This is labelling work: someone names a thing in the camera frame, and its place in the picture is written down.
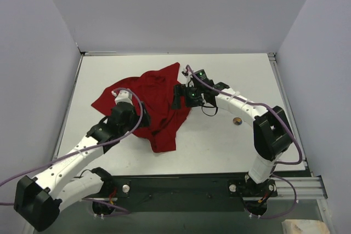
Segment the red cloth garment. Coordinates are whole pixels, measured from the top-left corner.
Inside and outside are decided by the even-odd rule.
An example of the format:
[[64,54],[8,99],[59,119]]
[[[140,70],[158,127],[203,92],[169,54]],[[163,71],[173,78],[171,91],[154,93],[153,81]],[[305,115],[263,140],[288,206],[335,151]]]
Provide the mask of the red cloth garment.
[[173,88],[179,84],[179,69],[180,63],[176,62],[157,71],[147,71],[139,77],[122,79],[105,88],[92,107],[107,116],[115,105],[112,92],[117,88],[130,89],[145,104],[151,117],[149,127],[139,128],[133,134],[149,140],[154,153],[175,151],[176,133],[190,112],[184,99],[181,99],[181,109],[172,109]]

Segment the round gold blue brooch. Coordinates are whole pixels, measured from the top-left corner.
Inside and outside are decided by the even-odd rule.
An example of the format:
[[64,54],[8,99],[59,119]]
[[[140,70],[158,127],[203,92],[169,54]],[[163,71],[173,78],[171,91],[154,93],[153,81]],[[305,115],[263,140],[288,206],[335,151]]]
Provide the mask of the round gold blue brooch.
[[241,125],[242,124],[242,119],[239,118],[239,117],[235,117],[235,118],[233,118],[233,123],[235,125]]

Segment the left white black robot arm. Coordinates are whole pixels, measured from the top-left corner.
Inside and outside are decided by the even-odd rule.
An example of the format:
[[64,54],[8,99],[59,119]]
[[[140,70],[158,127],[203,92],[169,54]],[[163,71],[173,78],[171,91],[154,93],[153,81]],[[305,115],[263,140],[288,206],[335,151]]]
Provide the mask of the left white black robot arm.
[[36,231],[46,230],[60,212],[93,193],[107,196],[112,182],[90,172],[87,178],[74,177],[93,160],[104,155],[122,139],[151,123],[143,102],[136,108],[130,100],[120,101],[111,115],[92,126],[81,141],[66,155],[33,178],[25,175],[17,183],[14,209]]

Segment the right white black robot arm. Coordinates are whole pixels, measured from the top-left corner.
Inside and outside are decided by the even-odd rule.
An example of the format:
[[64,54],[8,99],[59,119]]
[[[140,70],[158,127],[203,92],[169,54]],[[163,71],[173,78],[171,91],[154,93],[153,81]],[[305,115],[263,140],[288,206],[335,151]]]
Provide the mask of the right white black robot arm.
[[182,108],[182,103],[188,108],[210,104],[217,110],[225,110],[241,118],[253,128],[253,143],[257,152],[248,177],[256,184],[268,180],[278,159],[292,144],[291,128],[284,110],[279,106],[268,109],[255,105],[227,84],[215,84],[204,70],[190,72],[184,69],[182,75],[186,77],[186,83],[174,86],[172,109]]

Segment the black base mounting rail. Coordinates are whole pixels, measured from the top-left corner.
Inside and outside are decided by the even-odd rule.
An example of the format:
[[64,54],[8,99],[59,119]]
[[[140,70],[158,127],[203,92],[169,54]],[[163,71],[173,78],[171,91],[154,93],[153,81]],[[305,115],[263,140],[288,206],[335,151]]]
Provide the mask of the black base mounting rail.
[[130,212],[265,213],[277,197],[275,181],[254,183],[245,173],[113,176],[91,198],[113,201]]

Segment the aluminium frame rail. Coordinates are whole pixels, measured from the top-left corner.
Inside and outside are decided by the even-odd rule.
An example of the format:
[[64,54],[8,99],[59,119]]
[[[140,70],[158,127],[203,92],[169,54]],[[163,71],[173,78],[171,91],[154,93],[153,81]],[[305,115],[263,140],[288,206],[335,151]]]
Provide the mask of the aluminium frame rail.
[[328,194],[321,176],[275,178],[274,180],[278,192],[276,199],[294,199],[292,186],[295,188],[298,200],[328,199]]

